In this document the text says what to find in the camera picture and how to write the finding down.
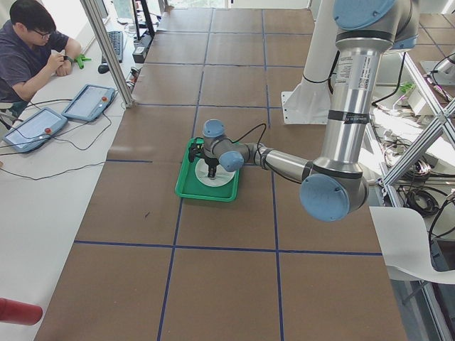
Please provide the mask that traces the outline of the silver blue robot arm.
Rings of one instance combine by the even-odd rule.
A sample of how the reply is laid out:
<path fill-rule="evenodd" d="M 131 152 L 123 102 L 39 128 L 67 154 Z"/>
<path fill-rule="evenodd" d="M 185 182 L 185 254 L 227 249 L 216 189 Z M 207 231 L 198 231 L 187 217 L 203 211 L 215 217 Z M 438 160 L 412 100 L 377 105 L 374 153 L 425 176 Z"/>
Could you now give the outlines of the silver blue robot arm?
<path fill-rule="evenodd" d="M 203 126 L 200 155 L 208 164 L 234 172 L 246 162 L 300 184 L 302 206 L 314 218 L 332 222 L 360 208 L 368 185 L 358 164 L 381 57 L 389 50 L 409 50 L 418 36 L 418 1 L 335 1 L 335 45 L 338 69 L 327 116 L 321 155 L 313 161 L 261 143 L 236 144 L 225 135 L 223 123 Z"/>

